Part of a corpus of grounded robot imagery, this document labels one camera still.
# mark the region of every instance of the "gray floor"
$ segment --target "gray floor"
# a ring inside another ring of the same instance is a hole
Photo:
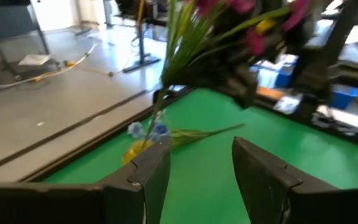
[[[78,60],[95,39],[103,39],[81,66],[118,72],[137,58],[131,47],[134,30],[117,27],[91,38],[76,38],[72,30],[47,35],[52,56],[58,60]],[[146,51],[163,57],[164,43],[146,41]],[[11,60],[36,52],[39,43],[26,37],[9,40],[4,48]],[[0,91],[0,160],[52,134],[158,84],[161,63],[112,78],[76,68],[37,83]],[[0,83],[10,74],[0,73]],[[65,147],[60,141],[57,147]]]

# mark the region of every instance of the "metal stand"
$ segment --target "metal stand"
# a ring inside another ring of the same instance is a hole
[[[161,59],[157,57],[150,56],[149,54],[144,53],[144,42],[143,42],[143,27],[142,24],[138,26],[138,35],[139,35],[139,60],[134,62],[130,67],[124,68],[122,71],[124,73],[131,72],[133,70],[137,70],[138,68],[142,68],[147,65],[151,65],[153,63],[159,62]]]
[[[32,15],[32,22],[34,23],[35,29],[38,32],[38,35],[41,39],[42,47],[44,48],[44,54],[50,55],[48,43],[45,40],[45,35],[40,28],[37,15],[35,13],[32,4],[29,5],[29,10],[30,10],[30,14]],[[2,49],[1,40],[0,40],[0,59],[1,59],[0,71],[4,71],[4,70],[9,71],[16,80],[34,77],[46,72],[55,72],[60,69],[60,63],[54,58],[50,58],[42,65],[19,65],[19,62],[9,62]]]
[[[104,18],[106,19],[105,25],[107,28],[113,28],[114,25],[111,23],[112,7],[110,0],[103,0],[104,7]]]

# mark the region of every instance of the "green mat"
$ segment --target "green mat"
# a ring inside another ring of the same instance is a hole
[[[337,187],[358,188],[358,146],[258,107],[240,110],[224,96],[196,90],[169,106],[165,120],[173,128],[186,129],[246,126],[173,151],[161,223],[249,223],[232,167],[234,136],[242,136]],[[97,182],[121,166],[122,155],[132,141],[124,133],[45,182]]]

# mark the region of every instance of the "blue box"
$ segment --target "blue box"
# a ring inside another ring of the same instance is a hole
[[[277,79],[275,82],[276,88],[289,87],[294,66],[294,63],[285,63],[283,67],[278,71]]]
[[[334,98],[330,106],[345,110],[358,97],[358,88],[345,85],[335,85]]]

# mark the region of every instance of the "flower bouquet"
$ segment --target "flower bouquet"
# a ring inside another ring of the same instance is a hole
[[[312,5],[312,0],[185,0],[178,10],[177,0],[171,0],[162,89],[143,140],[135,142],[136,149],[126,156],[144,150],[160,134],[158,112],[171,86],[209,88],[230,96],[242,108],[249,107],[257,89],[249,68],[305,44],[314,31],[316,16],[311,9],[319,8]],[[186,136],[181,144],[211,135],[184,129],[162,134],[173,139],[176,134]]]
[[[125,153],[122,158],[122,163],[127,164],[135,156],[139,155],[144,149],[150,147],[153,143],[157,142],[163,137],[172,138],[172,148],[179,147],[200,139],[219,134],[225,131],[233,130],[243,127],[244,124],[238,124],[224,129],[215,131],[198,131],[189,129],[171,129],[163,121],[162,117],[158,116],[150,137],[145,140],[145,129],[140,122],[134,122],[128,126],[128,134],[130,134],[136,141],[134,141],[130,149]]]

